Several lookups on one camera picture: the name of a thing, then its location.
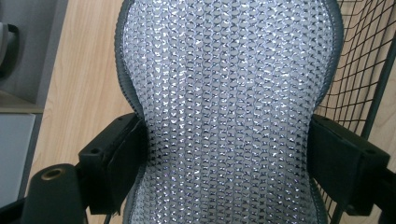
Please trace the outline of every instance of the gray fabric trim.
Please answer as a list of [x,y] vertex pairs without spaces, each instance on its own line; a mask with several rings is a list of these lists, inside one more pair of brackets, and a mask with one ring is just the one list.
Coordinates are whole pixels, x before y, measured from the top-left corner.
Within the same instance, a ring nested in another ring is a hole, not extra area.
[[335,0],[323,0],[325,7],[329,11],[333,29],[333,42],[332,42],[332,57],[327,67],[327,74],[324,79],[323,88],[320,91],[320,96],[317,99],[316,106],[320,105],[334,78],[335,71],[337,70],[338,62],[340,61],[341,50],[344,44],[344,25],[341,15],[340,7]]
[[122,3],[119,19],[117,21],[115,33],[116,66],[122,94],[125,96],[136,115],[140,119],[144,120],[143,107],[137,98],[134,84],[132,83],[131,76],[128,69],[125,67],[123,60],[123,28],[128,16],[129,8],[132,4],[134,4],[134,0],[125,0]]
[[[116,33],[115,33],[115,54],[116,54],[116,66],[117,66],[117,74],[118,74],[118,79],[120,83],[120,88],[122,91],[122,94],[125,96],[126,100],[136,113],[136,115],[144,120],[144,113],[143,113],[143,107],[139,102],[139,99],[137,98],[136,95],[136,90],[134,88],[134,85],[131,80],[131,76],[129,74],[128,69],[126,69],[124,60],[123,60],[123,31],[124,31],[124,25],[126,22],[126,18],[128,16],[128,11],[131,5],[134,4],[134,0],[125,0],[122,3],[121,9],[120,9],[120,14],[119,18],[117,21],[116,25]],[[139,168],[139,173],[136,177],[136,180],[134,182],[134,185],[131,188],[131,191],[128,194],[127,197],[127,202],[125,204],[125,208],[123,211],[123,218],[122,218],[122,223],[130,223],[130,215],[132,214],[132,211],[134,209],[134,202],[135,202],[135,195],[137,192],[137,189],[140,186],[140,182],[142,180],[142,177],[145,173],[145,168],[146,165],[142,165]]]
[[310,179],[309,184],[311,186],[312,199],[317,209],[318,224],[327,224],[328,219],[327,219],[326,206],[323,202],[318,186],[313,179]]

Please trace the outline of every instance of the light wood surface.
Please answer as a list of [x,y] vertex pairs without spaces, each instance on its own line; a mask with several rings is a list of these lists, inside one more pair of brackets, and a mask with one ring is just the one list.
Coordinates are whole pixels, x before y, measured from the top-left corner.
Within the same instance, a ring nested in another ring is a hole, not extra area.
[[[31,175],[78,152],[132,109],[121,94],[114,30],[121,0],[69,0]],[[102,216],[89,217],[103,223]],[[114,219],[111,223],[120,223]]]

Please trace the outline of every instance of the metal wire rack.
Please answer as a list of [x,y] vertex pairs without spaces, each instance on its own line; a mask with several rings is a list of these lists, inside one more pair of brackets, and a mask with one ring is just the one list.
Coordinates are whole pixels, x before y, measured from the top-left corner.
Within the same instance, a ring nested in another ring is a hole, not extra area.
[[[337,1],[344,46],[328,94],[316,113],[368,139],[396,54],[395,0]],[[329,220],[339,223],[344,207],[322,189]]]

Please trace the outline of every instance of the wooden floor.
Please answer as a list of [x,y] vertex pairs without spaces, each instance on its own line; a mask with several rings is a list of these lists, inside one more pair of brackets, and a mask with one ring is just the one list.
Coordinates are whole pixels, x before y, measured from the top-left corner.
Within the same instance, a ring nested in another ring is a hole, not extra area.
[[[117,116],[132,112],[122,96],[114,62],[114,30],[121,0],[69,0],[32,174],[56,163],[78,162],[83,149]],[[395,154],[396,71],[390,78],[370,140]],[[374,223],[348,218],[344,223]],[[90,223],[103,223],[90,217]],[[111,223],[120,223],[115,218]]]

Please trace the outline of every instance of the mesh seat cover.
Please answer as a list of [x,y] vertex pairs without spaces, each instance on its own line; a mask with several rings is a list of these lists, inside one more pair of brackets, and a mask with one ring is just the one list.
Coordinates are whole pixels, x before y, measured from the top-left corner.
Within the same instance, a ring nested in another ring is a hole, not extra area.
[[130,3],[122,58],[148,128],[130,223],[318,223],[308,125],[332,78],[329,1]]

